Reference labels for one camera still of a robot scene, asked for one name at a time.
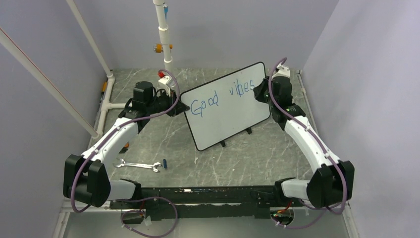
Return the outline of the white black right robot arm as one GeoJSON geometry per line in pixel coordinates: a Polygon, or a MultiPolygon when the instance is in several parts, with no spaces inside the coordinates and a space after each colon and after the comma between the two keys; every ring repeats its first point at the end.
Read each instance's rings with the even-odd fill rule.
{"type": "Polygon", "coordinates": [[[308,201],[313,209],[342,212],[352,197],[355,167],[343,161],[321,140],[302,108],[293,103],[286,76],[265,77],[253,89],[255,99],[269,106],[273,120],[298,145],[313,175],[310,180],[286,178],[275,182],[273,200],[284,206],[292,198],[308,201]]]}

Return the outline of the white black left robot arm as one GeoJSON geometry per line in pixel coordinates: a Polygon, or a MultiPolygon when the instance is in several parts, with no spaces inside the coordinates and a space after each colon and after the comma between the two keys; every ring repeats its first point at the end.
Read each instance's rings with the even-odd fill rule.
{"type": "Polygon", "coordinates": [[[107,201],[122,200],[129,208],[142,202],[141,185],[129,179],[110,180],[107,167],[121,149],[137,136],[152,118],[174,117],[188,110],[180,101],[180,87],[175,78],[163,78],[156,89],[151,82],[136,83],[133,96],[124,105],[114,125],[101,139],[81,155],[65,160],[63,195],[70,199],[74,212],[76,202],[87,207],[101,207],[107,201]]]}

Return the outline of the white whiteboard black frame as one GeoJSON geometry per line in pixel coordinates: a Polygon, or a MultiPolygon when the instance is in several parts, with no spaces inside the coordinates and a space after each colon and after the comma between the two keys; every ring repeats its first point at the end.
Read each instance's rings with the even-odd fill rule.
{"type": "Polygon", "coordinates": [[[257,62],[187,90],[180,100],[196,149],[204,151],[270,117],[269,107],[254,98],[253,89],[266,76],[257,62]]]}

